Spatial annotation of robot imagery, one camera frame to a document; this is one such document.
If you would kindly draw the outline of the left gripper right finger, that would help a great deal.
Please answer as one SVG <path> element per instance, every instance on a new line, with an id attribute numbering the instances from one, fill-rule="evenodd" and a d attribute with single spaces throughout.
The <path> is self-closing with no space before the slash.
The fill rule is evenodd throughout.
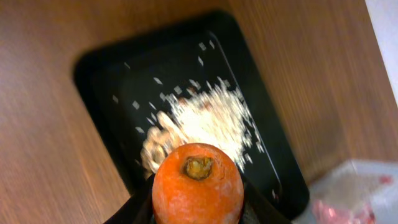
<path id="1" fill-rule="evenodd" d="M 244 202 L 239 224 L 291 224 L 244 175 L 241 178 Z"/>

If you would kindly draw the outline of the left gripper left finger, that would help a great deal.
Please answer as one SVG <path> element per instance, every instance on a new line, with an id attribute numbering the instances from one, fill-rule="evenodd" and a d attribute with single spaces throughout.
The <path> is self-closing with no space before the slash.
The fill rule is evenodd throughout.
<path id="1" fill-rule="evenodd" d="M 152 208 L 152 174 L 144 185 L 104 224 L 151 224 L 155 223 Z"/>

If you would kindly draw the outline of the orange carrot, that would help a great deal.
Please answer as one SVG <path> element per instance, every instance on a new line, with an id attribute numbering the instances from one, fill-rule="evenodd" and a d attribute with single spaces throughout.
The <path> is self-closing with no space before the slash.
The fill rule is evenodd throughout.
<path id="1" fill-rule="evenodd" d="M 243 202 L 238 168 L 209 144 L 176 148 L 154 176 L 152 207 L 157 223 L 237 224 Z"/>

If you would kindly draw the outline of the red snack wrapper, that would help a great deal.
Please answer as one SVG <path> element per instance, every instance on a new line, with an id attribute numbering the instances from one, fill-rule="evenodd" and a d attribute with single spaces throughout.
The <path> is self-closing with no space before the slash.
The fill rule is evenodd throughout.
<path id="1" fill-rule="evenodd" d="M 374 224 L 371 197 L 393 182 L 390 175 L 343 174 L 313 193 L 312 212 L 318 223 Z"/>

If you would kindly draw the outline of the rice and peanut shells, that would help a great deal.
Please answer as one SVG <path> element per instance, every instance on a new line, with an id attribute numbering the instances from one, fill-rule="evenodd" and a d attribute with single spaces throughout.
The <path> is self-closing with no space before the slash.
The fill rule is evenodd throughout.
<path id="1" fill-rule="evenodd" d="M 129 72 L 112 101 L 138 136 L 145 176 L 177 147 L 211 144 L 244 170 L 266 149 L 221 45 L 214 38 L 171 46 L 159 65 Z"/>

